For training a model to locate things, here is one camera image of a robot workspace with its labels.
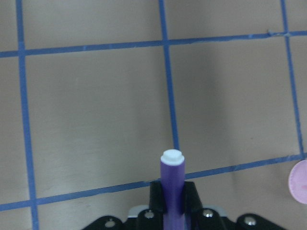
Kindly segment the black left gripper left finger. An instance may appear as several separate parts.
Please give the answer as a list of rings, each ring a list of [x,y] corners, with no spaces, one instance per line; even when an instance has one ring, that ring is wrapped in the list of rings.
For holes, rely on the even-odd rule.
[[[160,181],[150,183],[149,209],[162,214],[166,213],[164,192]]]

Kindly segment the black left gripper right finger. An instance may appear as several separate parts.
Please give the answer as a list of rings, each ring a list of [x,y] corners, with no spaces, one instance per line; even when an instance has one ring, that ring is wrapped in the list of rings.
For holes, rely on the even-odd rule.
[[[202,210],[202,202],[195,183],[185,182],[183,189],[183,211],[186,230],[194,230],[196,228],[197,215],[200,210]]]

